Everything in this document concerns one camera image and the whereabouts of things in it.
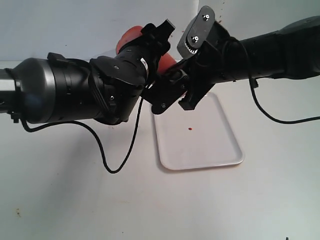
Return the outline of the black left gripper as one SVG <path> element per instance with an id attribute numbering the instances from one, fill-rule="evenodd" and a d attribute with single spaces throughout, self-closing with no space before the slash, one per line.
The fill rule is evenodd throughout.
<path id="1" fill-rule="evenodd" d="M 185 60 L 176 61 L 169 53 L 171 37 L 175 26 L 168 19 L 155 26 L 148 23 L 141 29 L 142 48 L 147 50 L 150 73 L 143 98 L 151 104 L 152 113 L 164 113 L 187 90 Z"/>

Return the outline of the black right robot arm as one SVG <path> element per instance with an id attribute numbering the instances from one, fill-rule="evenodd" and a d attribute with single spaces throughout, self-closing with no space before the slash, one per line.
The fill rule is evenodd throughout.
<path id="1" fill-rule="evenodd" d="M 320 74 L 320 18 L 308 17 L 286 27 L 243 40 L 233 38 L 203 6 L 190 21 L 177 50 L 190 86 L 179 105 L 194 110 L 218 83 L 254 79 L 303 80 Z"/>

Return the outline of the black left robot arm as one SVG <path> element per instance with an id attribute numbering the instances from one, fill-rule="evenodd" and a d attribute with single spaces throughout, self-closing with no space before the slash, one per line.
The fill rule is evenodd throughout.
<path id="1" fill-rule="evenodd" d="M 147 24 L 139 37 L 114 57 L 82 60 L 50 52 L 0 71 L 0 111 L 14 122 L 58 123 L 94 119 L 106 125 L 126 122 L 139 98 L 164 109 L 175 100 L 157 70 L 170 49 L 175 26 Z"/>

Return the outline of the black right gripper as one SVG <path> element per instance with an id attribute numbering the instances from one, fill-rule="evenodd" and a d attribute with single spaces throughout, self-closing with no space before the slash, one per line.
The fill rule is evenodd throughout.
<path id="1" fill-rule="evenodd" d="M 185 111 L 197 104 L 216 84 L 215 75 L 223 68 L 222 48 L 229 32 L 216 20 L 214 10 L 205 5 L 184 31 L 177 50 L 189 77 L 185 96 L 178 103 Z"/>

